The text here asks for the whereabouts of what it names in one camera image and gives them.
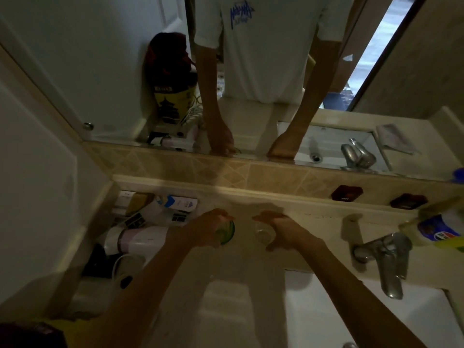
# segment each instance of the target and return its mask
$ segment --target person's left hand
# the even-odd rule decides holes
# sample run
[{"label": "person's left hand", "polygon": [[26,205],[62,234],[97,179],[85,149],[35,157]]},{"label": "person's left hand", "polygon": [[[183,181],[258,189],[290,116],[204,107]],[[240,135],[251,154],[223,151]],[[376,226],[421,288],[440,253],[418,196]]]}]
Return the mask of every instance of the person's left hand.
[{"label": "person's left hand", "polygon": [[293,160],[300,148],[303,137],[287,129],[271,145],[267,156],[269,158],[282,158]]},{"label": "person's left hand", "polygon": [[221,245],[215,232],[224,222],[234,220],[226,210],[213,209],[208,211],[182,227],[179,237],[183,237],[192,247],[212,246],[217,248]]}]

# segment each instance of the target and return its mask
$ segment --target person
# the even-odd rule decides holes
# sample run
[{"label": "person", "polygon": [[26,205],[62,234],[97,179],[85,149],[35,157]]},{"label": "person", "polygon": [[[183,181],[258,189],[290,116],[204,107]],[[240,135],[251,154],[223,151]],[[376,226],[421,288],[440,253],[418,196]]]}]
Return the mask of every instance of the person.
[{"label": "person", "polygon": [[[81,335],[78,348],[139,347],[177,269],[193,247],[220,243],[215,231],[233,220],[214,209],[169,232],[164,246],[108,310]],[[255,221],[272,226],[268,251],[295,249],[321,281],[359,348],[425,348],[425,345],[330,252],[319,239],[290,217],[263,211]]]},{"label": "person", "polygon": [[[288,129],[268,152],[269,157],[293,159],[330,89],[352,3],[353,0],[196,0],[198,85],[213,153],[235,152],[232,133],[221,117],[216,97],[216,49],[222,30],[224,96],[299,105]],[[303,94],[310,48],[316,65]]]}]

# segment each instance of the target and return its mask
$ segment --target sink drain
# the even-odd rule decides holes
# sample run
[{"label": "sink drain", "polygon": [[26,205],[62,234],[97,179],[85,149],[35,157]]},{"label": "sink drain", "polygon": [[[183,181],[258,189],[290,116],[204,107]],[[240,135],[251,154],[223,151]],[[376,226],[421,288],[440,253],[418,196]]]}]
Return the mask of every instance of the sink drain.
[{"label": "sink drain", "polygon": [[321,163],[322,162],[322,156],[321,154],[318,154],[316,152],[313,152],[310,154],[311,160],[315,163]]}]

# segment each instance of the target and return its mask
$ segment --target white door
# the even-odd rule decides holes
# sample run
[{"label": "white door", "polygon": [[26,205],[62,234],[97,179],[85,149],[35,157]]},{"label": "white door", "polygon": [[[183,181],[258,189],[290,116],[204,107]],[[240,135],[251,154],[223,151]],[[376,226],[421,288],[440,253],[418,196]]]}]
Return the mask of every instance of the white door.
[{"label": "white door", "polygon": [[2,322],[40,317],[109,183],[25,81],[0,47]]},{"label": "white door", "polygon": [[154,108],[143,58],[162,31],[190,51],[184,0],[0,0],[0,43],[84,139],[138,134]]}]

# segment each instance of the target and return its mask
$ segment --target green rim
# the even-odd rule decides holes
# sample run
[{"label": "green rim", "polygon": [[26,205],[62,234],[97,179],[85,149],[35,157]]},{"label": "green rim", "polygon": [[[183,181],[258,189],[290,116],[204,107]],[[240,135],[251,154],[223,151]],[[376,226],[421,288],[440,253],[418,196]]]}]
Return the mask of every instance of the green rim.
[{"label": "green rim", "polygon": [[235,224],[233,221],[229,221],[226,224],[221,225],[220,228],[216,230],[216,235],[221,245],[226,244],[229,242],[235,233]]}]

